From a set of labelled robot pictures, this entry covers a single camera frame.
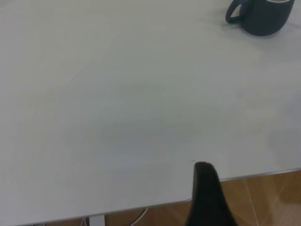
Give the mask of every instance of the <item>mug handle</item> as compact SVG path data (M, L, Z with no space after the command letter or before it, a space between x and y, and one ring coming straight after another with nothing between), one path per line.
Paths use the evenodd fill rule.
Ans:
M238 24L241 22L242 20L242 16L232 16L232 13L234 12L234 10L236 9L237 6L244 4L246 2L248 2L249 0L233 0L226 12L226 21L229 24Z

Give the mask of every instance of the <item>dark gray mug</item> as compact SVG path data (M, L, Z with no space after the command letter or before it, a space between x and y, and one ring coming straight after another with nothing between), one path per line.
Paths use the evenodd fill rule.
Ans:
M294 0L233 0L226 13L226 21L229 24L240 23L253 35L270 35L286 23L293 3ZM239 16L231 17L239 5Z

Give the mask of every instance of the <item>black object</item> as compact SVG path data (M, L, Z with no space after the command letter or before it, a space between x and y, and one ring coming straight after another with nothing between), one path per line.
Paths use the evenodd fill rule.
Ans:
M270 35L286 23L293 3L294 0L233 0L226 13L226 21L229 24L241 23L253 35ZM231 17L239 5L239 16Z
M195 164L192 206L186 226L238 226L228 208L218 175L210 163Z

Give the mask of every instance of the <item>wooden floor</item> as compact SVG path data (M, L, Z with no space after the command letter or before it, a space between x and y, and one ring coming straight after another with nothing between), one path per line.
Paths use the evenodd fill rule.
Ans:
M301 226L301 171L222 182L240 226ZM183 226L190 202L149 208L136 226ZM105 216L106 226L129 226L143 210ZM81 220L48 226L80 226Z

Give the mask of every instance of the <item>floor tile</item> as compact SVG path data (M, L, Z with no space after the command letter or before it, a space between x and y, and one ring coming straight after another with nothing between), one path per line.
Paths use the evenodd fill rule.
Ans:
M301 225L301 171L246 181L259 226Z
M237 224L239 226L256 226L256 216L245 180L224 181L222 190Z
M106 226L129 226L138 219L144 210L132 210L121 213L105 215ZM156 226L156 215L154 208L149 208L145 215L135 224L135 226Z
M156 207L157 226L183 226L190 207L191 202Z

